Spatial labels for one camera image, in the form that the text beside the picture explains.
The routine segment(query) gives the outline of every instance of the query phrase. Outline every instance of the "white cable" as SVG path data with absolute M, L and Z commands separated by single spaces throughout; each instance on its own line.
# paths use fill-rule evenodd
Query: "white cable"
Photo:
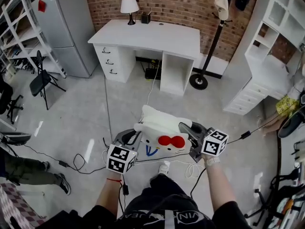
M 152 93 L 152 91 L 153 91 L 153 85 L 154 85 L 154 81 L 155 81 L 156 78 L 157 78 L 157 74 L 158 74 L 158 70 L 159 70 L 159 65 L 160 65 L 160 60 L 159 60 L 159 63 L 158 63 L 158 68 L 157 68 L 156 75 L 154 76 L 154 80 L 153 80 L 153 82 L 152 82 L 152 89 L 151 89 L 151 91 L 149 92 L 149 94 L 148 94 L 148 96 L 147 96 L 147 103 L 146 103 L 146 105 L 148 104 L 149 96 L 151 95 L 151 93 Z M 141 118 L 140 118 L 140 121 L 139 121 L 139 122 L 142 121 L 142 118 L 143 118 L 143 111 L 142 111 Z
M 107 165 L 107 164 L 106 164 L 106 162 L 105 162 L 105 160 L 104 160 L 104 153 L 107 152 L 107 151 L 108 151 L 108 150 L 104 150 L 104 151 L 102 152 L 102 159 L 103 159 L 105 165 Z
M 139 164 L 135 164 L 135 166 L 138 166 L 138 165 L 143 165 L 143 164 L 153 164 L 153 163 L 159 163 L 159 162 L 164 162 L 162 160 L 160 161 L 154 161 L 154 162 L 142 162 L 142 163 L 139 163 Z M 199 167 L 201 167 L 202 169 L 204 169 L 203 166 L 201 165 L 198 165 L 198 164 L 194 164 L 194 163 L 185 163 L 185 162 L 182 162 L 180 160 L 172 160 L 172 161 L 169 161 L 170 163 L 171 162 L 180 162 L 180 163 L 183 163 L 183 164 L 187 164 L 189 165 L 187 167 L 187 169 L 185 170 L 185 178 L 198 178 L 199 175 L 200 175 L 200 169 Z M 198 175 L 194 176 L 194 167 L 197 167 L 197 170 L 198 170 Z

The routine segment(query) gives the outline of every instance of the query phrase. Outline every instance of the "sneaker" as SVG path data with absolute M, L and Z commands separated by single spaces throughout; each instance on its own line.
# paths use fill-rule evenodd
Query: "sneaker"
M 62 173 L 59 173 L 57 176 L 61 180 L 61 184 L 59 185 L 61 187 L 61 189 L 64 190 L 64 192 L 67 195 L 70 195 L 71 194 L 71 187 L 70 187 L 70 184 L 67 182 L 65 175 L 62 174 Z
M 45 171 L 48 171 L 51 167 L 50 163 L 48 161 L 43 162 L 44 166 L 45 166 Z
M 170 162 L 164 161 L 163 164 L 159 168 L 159 174 L 168 175 L 168 171 L 170 170 Z

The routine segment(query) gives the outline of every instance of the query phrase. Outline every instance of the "red bow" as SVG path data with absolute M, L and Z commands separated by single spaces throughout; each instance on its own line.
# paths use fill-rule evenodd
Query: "red bow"
M 183 148 L 185 146 L 185 140 L 178 135 L 172 138 L 167 135 L 163 135 L 159 137 L 158 142 L 162 146 L 168 146 L 169 144 L 172 144 L 176 148 Z

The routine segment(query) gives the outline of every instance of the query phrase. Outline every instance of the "checkered cloth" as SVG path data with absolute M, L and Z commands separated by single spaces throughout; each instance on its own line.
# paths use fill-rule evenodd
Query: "checkered cloth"
M 13 228 L 10 222 L 12 216 L 22 229 L 33 229 L 45 222 L 45 218 L 37 215 L 27 204 L 14 184 L 0 184 L 0 201 L 4 219 L 11 228 Z

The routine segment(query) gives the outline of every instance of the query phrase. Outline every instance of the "red bracelet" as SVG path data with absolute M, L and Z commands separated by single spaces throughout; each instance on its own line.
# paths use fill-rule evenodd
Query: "red bracelet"
M 109 179 L 109 178 L 107 178 L 107 180 L 116 181 L 116 182 L 119 182 L 119 183 L 121 183 L 121 181 L 122 181 L 122 180 L 113 180 L 113 179 Z

